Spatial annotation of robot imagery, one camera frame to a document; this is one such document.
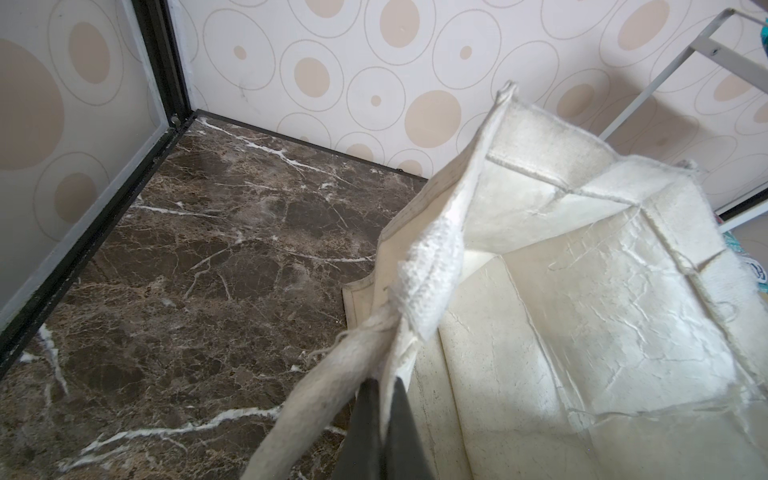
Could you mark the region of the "cream canvas grocery bag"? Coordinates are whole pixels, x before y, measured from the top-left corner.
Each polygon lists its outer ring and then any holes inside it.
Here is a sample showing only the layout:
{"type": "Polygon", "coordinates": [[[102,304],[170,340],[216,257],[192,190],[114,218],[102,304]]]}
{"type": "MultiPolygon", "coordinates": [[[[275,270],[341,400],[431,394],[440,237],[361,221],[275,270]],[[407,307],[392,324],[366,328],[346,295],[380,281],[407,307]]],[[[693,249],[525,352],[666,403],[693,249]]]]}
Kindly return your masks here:
{"type": "Polygon", "coordinates": [[[247,479],[284,479],[365,380],[425,477],[763,479],[767,304],[691,166],[622,156],[507,83],[343,288],[348,328],[247,479]]]}

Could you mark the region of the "teal Fox's candy bag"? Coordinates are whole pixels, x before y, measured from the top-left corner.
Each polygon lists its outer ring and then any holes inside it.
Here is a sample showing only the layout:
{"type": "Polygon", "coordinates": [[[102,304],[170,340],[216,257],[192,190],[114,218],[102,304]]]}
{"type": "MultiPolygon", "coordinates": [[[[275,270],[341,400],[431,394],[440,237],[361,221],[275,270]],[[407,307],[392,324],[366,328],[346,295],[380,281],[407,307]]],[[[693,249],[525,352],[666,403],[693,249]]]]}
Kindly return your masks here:
{"type": "Polygon", "coordinates": [[[767,293],[768,289],[766,269],[742,247],[741,243],[732,233],[724,232],[723,237],[726,245],[737,254],[740,260],[747,266],[749,271],[755,277],[758,290],[761,293],[767,293]]]}

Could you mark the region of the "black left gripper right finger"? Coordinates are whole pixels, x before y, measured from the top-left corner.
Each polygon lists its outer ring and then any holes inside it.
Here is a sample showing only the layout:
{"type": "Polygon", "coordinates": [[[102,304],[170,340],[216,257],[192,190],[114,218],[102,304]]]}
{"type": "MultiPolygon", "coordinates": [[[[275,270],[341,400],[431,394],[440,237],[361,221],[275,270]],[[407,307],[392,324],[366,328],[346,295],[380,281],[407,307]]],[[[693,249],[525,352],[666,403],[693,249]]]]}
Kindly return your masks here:
{"type": "Polygon", "coordinates": [[[432,480],[403,381],[394,385],[390,420],[383,447],[383,478],[432,480]]]}

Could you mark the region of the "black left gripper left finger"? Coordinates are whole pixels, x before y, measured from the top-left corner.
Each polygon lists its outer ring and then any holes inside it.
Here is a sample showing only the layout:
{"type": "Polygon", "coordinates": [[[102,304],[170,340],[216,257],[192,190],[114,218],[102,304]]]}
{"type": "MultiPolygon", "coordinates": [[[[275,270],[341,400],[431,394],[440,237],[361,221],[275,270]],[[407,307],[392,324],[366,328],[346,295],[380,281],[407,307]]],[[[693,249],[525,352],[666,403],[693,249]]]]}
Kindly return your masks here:
{"type": "Polygon", "coordinates": [[[379,429],[379,383],[366,379],[356,396],[347,436],[331,476],[333,480],[381,478],[379,429]]]}

